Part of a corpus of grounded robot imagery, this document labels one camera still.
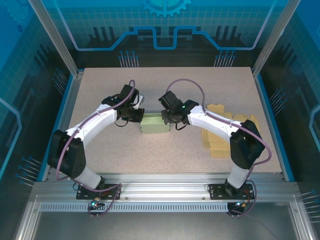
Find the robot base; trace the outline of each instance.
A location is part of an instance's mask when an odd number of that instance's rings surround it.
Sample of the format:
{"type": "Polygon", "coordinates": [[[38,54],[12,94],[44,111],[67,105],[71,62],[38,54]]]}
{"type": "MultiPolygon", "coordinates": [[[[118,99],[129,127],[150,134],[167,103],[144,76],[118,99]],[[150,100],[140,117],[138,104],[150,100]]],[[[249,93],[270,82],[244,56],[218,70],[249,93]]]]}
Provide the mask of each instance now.
{"type": "Polygon", "coordinates": [[[207,187],[210,193],[211,200],[247,200],[248,195],[246,194],[245,190],[249,192],[250,200],[255,199],[253,187],[249,183],[245,183],[239,193],[235,195],[234,198],[230,197],[229,194],[226,192],[226,186],[222,184],[209,184],[207,187]]]}
{"type": "MultiPolygon", "coordinates": [[[[104,189],[111,188],[113,187],[114,184],[105,184],[104,189]]],[[[100,197],[101,200],[112,200],[115,197],[115,194],[117,193],[117,188],[114,188],[110,191],[107,192],[94,192],[94,191],[89,191],[83,186],[78,186],[78,191],[76,193],[76,199],[77,200],[93,200],[97,197],[100,197]]],[[[120,192],[118,196],[115,198],[116,200],[120,199],[120,192]]]]}

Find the gear logo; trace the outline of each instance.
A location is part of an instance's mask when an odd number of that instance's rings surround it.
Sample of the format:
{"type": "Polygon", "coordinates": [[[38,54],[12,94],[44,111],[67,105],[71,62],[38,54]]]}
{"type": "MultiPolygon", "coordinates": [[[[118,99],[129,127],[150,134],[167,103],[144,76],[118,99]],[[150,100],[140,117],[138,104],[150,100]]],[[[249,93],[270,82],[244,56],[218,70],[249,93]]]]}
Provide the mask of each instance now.
{"type": "Polygon", "coordinates": [[[187,9],[186,5],[191,4],[191,0],[142,0],[142,4],[150,14],[166,18],[168,15],[173,17],[174,14],[180,14],[180,10],[187,9]]]}
{"type": "Polygon", "coordinates": [[[0,0],[0,7],[6,7],[11,17],[21,25],[29,16],[27,0],[0,0]]]}

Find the vent slot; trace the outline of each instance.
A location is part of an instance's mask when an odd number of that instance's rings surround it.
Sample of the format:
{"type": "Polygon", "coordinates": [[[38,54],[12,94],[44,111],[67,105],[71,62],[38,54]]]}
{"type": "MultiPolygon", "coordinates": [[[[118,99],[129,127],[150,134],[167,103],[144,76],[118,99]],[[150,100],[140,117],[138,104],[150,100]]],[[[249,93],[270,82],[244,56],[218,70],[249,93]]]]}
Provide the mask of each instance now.
{"type": "MultiPolygon", "coordinates": [[[[41,203],[41,212],[87,212],[87,202],[43,202],[41,203]]],[[[94,212],[101,212],[106,209],[106,205],[100,207],[94,212]]],[[[227,212],[226,202],[115,202],[110,212],[128,213],[207,213],[207,212],[227,212]]]]}

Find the yellow block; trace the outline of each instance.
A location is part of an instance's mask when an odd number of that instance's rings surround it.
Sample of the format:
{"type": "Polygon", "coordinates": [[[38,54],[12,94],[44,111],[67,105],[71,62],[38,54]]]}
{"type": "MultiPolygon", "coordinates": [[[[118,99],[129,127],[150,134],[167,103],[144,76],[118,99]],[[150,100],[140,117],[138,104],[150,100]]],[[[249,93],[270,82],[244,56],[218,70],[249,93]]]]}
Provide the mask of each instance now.
{"type": "Polygon", "coordinates": [[[209,149],[210,148],[210,142],[208,141],[203,141],[203,145],[205,148],[209,149]]]}
{"type": "Polygon", "coordinates": [[[221,114],[225,112],[225,106],[221,104],[208,104],[206,109],[215,114],[221,114]]]}
{"type": "Polygon", "coordinates": [[[258,131],[260,132],[260,127],[259,127],[259,123],[258,123],[258,119],[255,115],[251,114],[250,115],[250,120],[252,122],[254,122],[255,126],[256,126],[256,129],[258,129],[258,131]]]}
{"type": "Polygon", "coordinates": [[[230,111],[225,112],[224,117],[227,119],[232,119],[232,112],[230,112],[230,111]]]}
{"type": "Polygon", "coordinates": [[[225,142],[225,140],[222,137],[219,137],[218,135],[208,132],[208,138],[209,142],[225,142]]]}
{"type": "Polygon", "coordinates": [[[201,128],[203,141],[209,142],[209,132],[204,128],[201,128]]]}
{"type": "Polygon", "coordinates": [[[230,150],[214,150],[210,149],[210,155],[213,158],[228,158],[230,157],[230,150]]]}
{"type": "Polygon", "coordinates": [[[210,149],[212,150],[229,150],[229,143],[225,140],[223,141],[211,141],[210,142],[210,149]]]}
{"type": "Polygon", "coordinates": [[[233,116],[233,120],[239,121],[241,123],[244,123],[248,119],[249,119],[248,116],[246,116],[244,114],[236,114],[233,116]]]}

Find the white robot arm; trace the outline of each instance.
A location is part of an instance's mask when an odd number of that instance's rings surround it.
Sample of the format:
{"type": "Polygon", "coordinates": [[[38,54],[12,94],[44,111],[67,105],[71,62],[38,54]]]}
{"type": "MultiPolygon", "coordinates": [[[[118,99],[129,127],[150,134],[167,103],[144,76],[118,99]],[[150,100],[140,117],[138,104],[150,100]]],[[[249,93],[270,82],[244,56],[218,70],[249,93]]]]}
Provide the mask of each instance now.
{"type": "MultiPolygon", "coordinates": [[[[228,122],[238,124],[240,125],[241,122],[234,121],[228,118],[225,118],[223,116],[220,116],[216,113],[210,112],[207,110],[208,113],[210,113],[213,116],[216,116],[220,119],[224,119],[228,122]]],[[[235,133],[238,128],[227,125],[221,121],[215,120],[211,117],[209,117],[207,114],[203,112],[202,106],[195,106],[191,111],[190,114],[188,114],[188,120],[190,125],[197,126],[203,129],[208,130],[209,132],[212,132],[225,141],[229,142],[230,138],[232,137],[231,133],[235,133]]],[[[232,185],[234,188],[239,189],[244,182],[246,181],[246,177],[249,173],[249,169],[243,169],[233,163],[231,173],[227,179],[228,183],[232,185]]]]}
{"type": "Polygon", "coordinates": [[[85,149],[98,133],[119,118],[128,122],[141,122],[144,109],[139,108],[139,106],[142,104],[144,97],[139,95],[139,91],[136,89],[133,91],[131,98],[125,103],[111,109],[112,106],[126,97],[131,89],[131,86],[125,85],[120,94],[105,98],[96,111],[76,126],[65,132],[60,130],[54,132],[51,138],[48,164],[53,168],[57,168],[64,145],[76,133],[63,156],[59,170],[90,189],[98,189],[99,184],[103,182],[103,178],[87,166],[85,149]]]}
{"type": "Polygon", "coordinates": [[[246,178],[254,161],[260,156],[265,147],[253,136],[231,124],[242,126],[261,137],[255,124],[250,120],[245,122],[234,121],[208,110],[204,112],[204,108],[197,102],[187,100],[183,103],[171,91],[168,91],[159,98],[159,102],[165,108],[165,110],[161,111],[165,124],[177,125],[178,123],[184,123],[185,126],[197,126],[230,142],[233,166],[224,185],[226,193],[228,193],[231,198],[234,198],[246,182],[246,178]]]}

